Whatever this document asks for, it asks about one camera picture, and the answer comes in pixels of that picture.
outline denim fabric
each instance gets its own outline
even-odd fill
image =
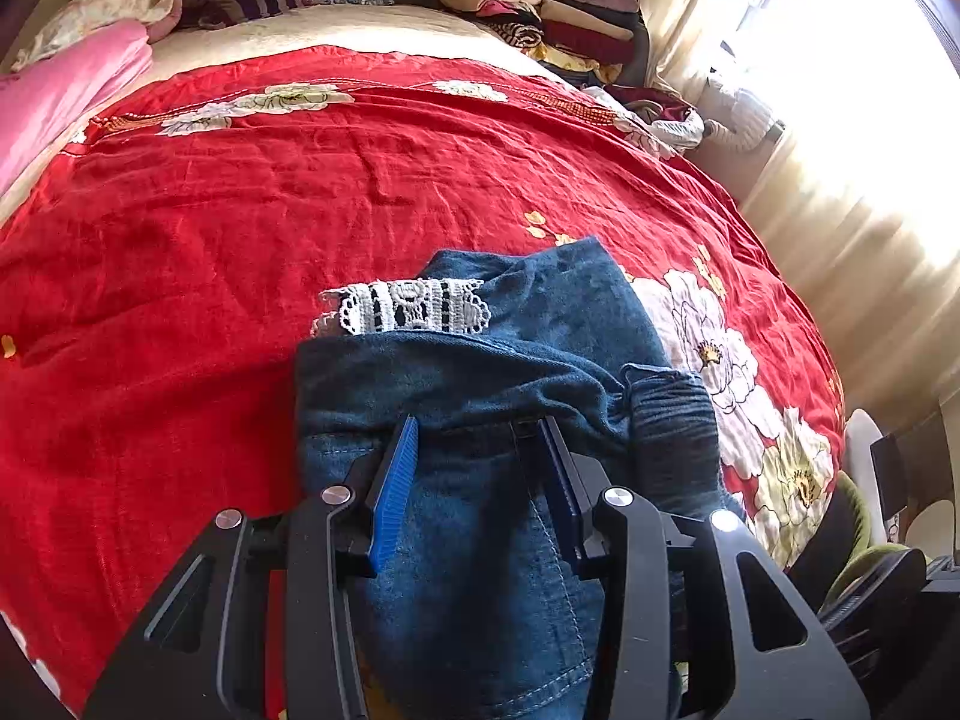
[[[296,359],[309,493],[405,413],[421,423],[397,553],[354,590],[360,646],[407,720],[579,718],[603,591],[560,559],[511,422],[553,415],[613,483],[703,517],[728,500],[712,404],[698,377],[667,367],[597,241],[524,258],[442,251],[421,276],[483,279],[490,330],[316,338]]]

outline sunlight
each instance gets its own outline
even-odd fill
[[[772,0],[744,45],[750,87],[803,132],[818,175],[952,261],[960,76],[915,1]]]

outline metal screw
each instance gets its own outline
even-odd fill
[[[235,528],[243,521],[243,514],[239,509],[224,509],[222,512],[217,514],[216,519],[213,520],[217,523],[217,527],[222,531],[229,531],[230,528]]]
[[[333,485],[333,487],[324,490],[320,494],[320,498],[323,498],[323,502],[330,504],[330,506],[339,506],[339,504],[347,503],[352,495],[353,492],[350,488],[345,488],[343,485]]]
[[[630,506],[634,502],[634,494],[624,488],[610,488],[604,491],[603,499],[611,506]]]

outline white flower print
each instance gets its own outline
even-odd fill
[[[494,89],[490,84],[477,83],[476,81],[434,81],[433,85],[448,95],[495,100],[497,103],[505,103],[507,100],[510,100],[507,95],[503,92],[498,92],[498,90]]]
[[[781,567],[793,565],[819,527],[829,503],[824,491],[832,478],[827,438],[800,418],[799,409],[785,409],[781,435],[763,450],[754,500],[757,538]]]
[[[286,114],[293,111],[320,111],[330,103],[353,103],[346,92],[338,92],[332,83],[287,83],[268,86],[262,95],[244,95],[232,103],[229,115],[254,113]]]
[[[232,120],[227,116],[213,116],[199,111],[182,113],[160,124],[160,135],[174,138],[178,135],[192,135],[194,132],[208,132],[213,129],[228,129]]]
[[[319,111],[330,103],[353,103],[346,92],[331,83],[288,83],[268,86],[262,94],[242,95],[225,103],[207,103],[195,111],[181,113],[160,124],[160,135],[190,135],[213,129],[227,129],[234,119],[256,113],[287,114]]]
[[[717,419],[720,458],[741,479],[762,471],[763,442],[775,439],[782,420],[757,384],[757,358],[743,335],[726,327],[723,308],[695,274],[669,271],[666,286],[638,278],[632,288],[664,344],[670,364],[699,373]]]
[[[50,669],[47,668],[47,664],[40,659],[37,659],[36,661],[30,660],[30,654],[27,651],[27,637],[24,637],[23,632],[21,632],[16,625],[11,623],[6,611],[0,610],[0,617],[3,618],[7,628],[10,629],[13,640],[16,642],[25,658],[30,661],[31,666],[34,668],[34,671],[37,672],[37,675],[43,680],[43,683],[47,686],[47,688],[50,688],[50,692],[53,693],[57,698],[61,697],[61,687],[56,681],[56,677],[50,673]]]
[[[652,132],[645,129],[645,122],[634,122],[632,119],[616,119],[613,126],[624,133],[624,140],[633,146],[646,151],[656,159],[669,159],[676,156],[673,148],[667,146]]]

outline bed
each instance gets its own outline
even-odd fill
[[[733,201],[493,35],[413,6],[175,33],[0,200],[0,610],[79,712],[224,507],[299,496],[293,353],[322,290],[440,248],[595,235],[712,396],[781,566],[827,509],[843,391]]]

